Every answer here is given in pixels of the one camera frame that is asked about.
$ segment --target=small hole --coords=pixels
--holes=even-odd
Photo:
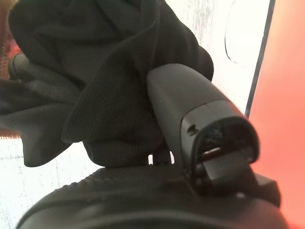
[[[187,129],[187,134],[189,135],[189,136],[193,136],[193,135],[195,135],[196,133],[198,133],[198,129],[196,128],[196,125],[195,124],[193,124],[193,125],[191,125],[188,129]]]

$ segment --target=fabric fold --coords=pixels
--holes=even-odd
[[[37,123],[33,107],[22,108],[21,120],[27,117],[27,123],[14,128],[24,132],[23,142],[30,142],[24,144],[24,154],[28,146],[52,142],[56,156],[64,145],[82,141],[90,159],[101,166],[146,163],[163,143],[147,95],[147,73],[180,63],[213,77],[210,55],[164,0],[20,0],[9,22],[31,66],[23,71],[27,77],[17,80],[44,99],[40,108],[49,109],[46,114],[43,108]],[[21,62],[15,58],[11,66]],[[0,114],[1,123],[13,123],[21,113],[5,121]],[[32,138],[27,129],[45,125],[44,116],[54,131],[38,128],[42,137]],[[28,165],[50,160],[42,147],[36,149],[32,154],[39,159]]]

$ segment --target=orange surface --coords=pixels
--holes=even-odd
[[[305,228],[305,0],[276,0],[250,120],[256,172],[278,181],[291,228]]]

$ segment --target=black cloth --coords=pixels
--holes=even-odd
[[[20,0],[9,24],[24,55],[0,82],[0,127],[20,131],[29,167],[80,141],[98,165],[143,164],[163,143],[147,73],[180,63],[212,80],[211,57],[164,0]]]

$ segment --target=textured black surface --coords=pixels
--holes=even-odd
[[[249,196],[194,195],[175,166],[100,169],[49,194],[17,229],[287,229],[278,208]]]
[[[25,155],[27,166],[45,164],[62,152],[62,144],[79,141],[99,165],[146,163],[147,156],[163,142],[146,92],[148,71],[181,63],[209,80],[213,76],[209,54],[163,0],[21,0],[11,11],[10,28],[30,63],[59,74],[81,91],[74,103],[64,102],[69,108],[61,115],[56,107],[44,110],[46,113],[25,109],[0,115],[1,126],[17,130],[21,127],[11,123],[24,116],[23,142],[36,141],[31,138],[33,132],[44,135],[39,142],[25,144],[35,146],[24,148],[31,152]],[[31,81],[48,84],[37,75]],[[44,90],[38,87],[35,92],[54,99]],[[53,119],[48,124],[37,123],[33,114],[40,119],[48,114]],[[49,135],[58,137],[51,143],[42,141],[50,139]],[[53,155],[44,158],[41,145],[50,144]]]

